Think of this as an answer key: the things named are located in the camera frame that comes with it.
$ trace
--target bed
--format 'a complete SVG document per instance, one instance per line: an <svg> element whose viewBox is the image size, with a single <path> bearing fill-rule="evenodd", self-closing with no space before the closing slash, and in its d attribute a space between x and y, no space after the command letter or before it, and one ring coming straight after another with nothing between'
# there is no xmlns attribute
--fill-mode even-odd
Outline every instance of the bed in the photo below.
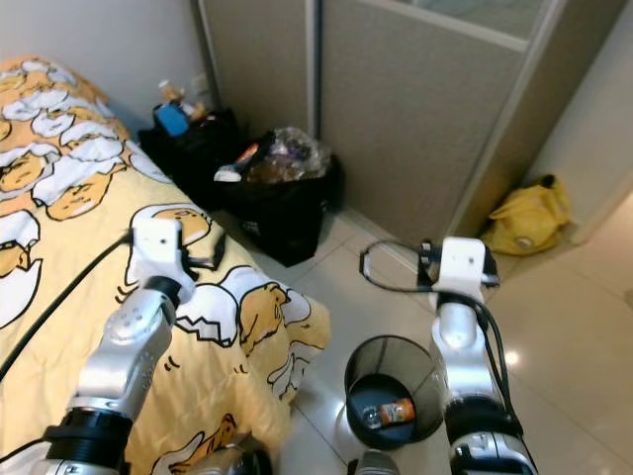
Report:
<svg viewBox="0 0 633 475"><path fill-rule="evenodd" d="M74 71L29 56L0 64L0 361L68 282L135 220L180 221L190 255L223 233ZM106 319L136 289L121 246L51 316L0 384L0 474L28 473L64 414ZM263 274L230 238L177 311L127 450L133 474L183 473L237 433L273 448L309 362L330 338L325 307Z"/></svg>

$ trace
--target black power cord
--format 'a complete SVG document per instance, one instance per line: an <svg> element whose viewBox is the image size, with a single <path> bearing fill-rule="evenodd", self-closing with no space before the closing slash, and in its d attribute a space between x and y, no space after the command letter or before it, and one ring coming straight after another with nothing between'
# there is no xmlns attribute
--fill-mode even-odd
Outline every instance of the black power cord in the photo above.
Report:
<svg viewBox="0 0 633 475"><path fill-rule="evenodd" d="M444 296L447 298L452 298L461 302L468 304L474 311L477 316L477 322L484 332L484 339L486 340L486 354L488 359L491 362L491 370L493 371L493 376L495 378L495 382L499 390L501 391L501 397L503 398L503 404L505 405L505 409L508 413L514 418L516 423L518 424L518 417L516 416L516 412L514 411L514 407L512 405L512 401L510 398L510 388L509 388L509 378L507 375L507 365L505 363L505 354L503 351L503 341L501 340L501 333L498 329L497 322L491 314L490 310L479 302L477 299L474 299L470 295L463 294L460 292L450 292L444 290L433 290L431 286L428 285L418 285L417 288L407 289L401 287L394 287L391 285L386 285L381 282L373 280L369 276L368 269L365 268L365 263L368 261L367 256L371 251L371 248L381 244L397 244L400 247L407 248L415 253L418 253L419 249L407 245L400 241L395 240L379 240L377 242L373 242L370 244L362 253L361 259L359 263L359 271L370 284L375 285L384 290L388 290L390 292L400 292L404 294L414 294L414 293L436 293L438 296ZM493 353L493 349L491 347L490 340L488 338L487 328L492 329L493 335L495 337L495 343L497 345L497 358Z"/></svg>
<svg viewBox="0 0 633 475"><path fill-rule="evenodd" d="M61 305L61 303L70 295L70 293L79 285L79 283L94 269L99 262L101 262L104 258L108 256L113 250L119 247L121 244L125 244L130 242L129 235L123 235L115 242L110 244L106 249L103 250L97 257L95 257L92 262L90 262L86 268L84 268L72 281L66 286L65 289L55 298L55 300L50 303L48 307L42 312L42 314L38 317L38 319L31 325L31 327L27 330L26 333L22 335L20 341L14 346L11 350L7 358L2 363L0 367L0 383L4 379L4 377L11 369L11 366L16 362L18 356L22 353L24 348L29 344L29 341L35 336L38 330L42 327L43 324L46 323L46 320L52 315L52 313Z"/></svg>

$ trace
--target black bag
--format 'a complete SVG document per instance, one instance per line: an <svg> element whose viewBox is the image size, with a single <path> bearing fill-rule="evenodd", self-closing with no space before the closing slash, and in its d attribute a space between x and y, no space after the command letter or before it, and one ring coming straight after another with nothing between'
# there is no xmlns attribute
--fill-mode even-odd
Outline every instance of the black bag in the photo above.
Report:
<svg viewBox="0 0 633 475"><path fill-rule="evenodd" d="M340 185L340 167L331 158L321 178L285 183L217 182L224 208L271 257L291 266L315 255L325 205Z"/></svg>
<svg viewBox="0 0 633 475"><path fill-rule="evenodd" d="M210 211L221 206L214 174L233 163L244 147L231 110L210 113L178 137L156 125L139 131L138 138L152 161L195 203Z"/></svg>

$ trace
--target sliding closet door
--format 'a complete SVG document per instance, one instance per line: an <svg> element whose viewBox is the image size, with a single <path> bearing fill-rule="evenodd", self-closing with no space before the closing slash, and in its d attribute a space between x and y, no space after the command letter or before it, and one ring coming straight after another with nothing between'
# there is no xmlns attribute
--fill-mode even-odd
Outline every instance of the sliding closet door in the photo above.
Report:
<svg viewBox="0 0 633 475"><path fill-rule="evenodd" d="M222 102L255 137L309 127L304 0L207 0Z"/></svg>
<svg viewBox="0 0 633 475"><path fill-rule="evenodd" d="M323 1L322 138L347 205L411 242L445 233L525 46L427 17L395 0Z"/></svg>

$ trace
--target bottle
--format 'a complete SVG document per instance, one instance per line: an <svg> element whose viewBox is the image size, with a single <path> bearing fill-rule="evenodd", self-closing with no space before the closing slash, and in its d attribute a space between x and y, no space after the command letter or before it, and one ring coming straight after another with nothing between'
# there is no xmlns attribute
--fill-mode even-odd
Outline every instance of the bottle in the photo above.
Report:
<svg viewBox="0 0 633 475"><path fill-rule="evenodd" d="M394 403L368 406L363 410L363 420L368 428L383 428L392 424L408 423L415 419L411 399L400 399Z"/></svg>

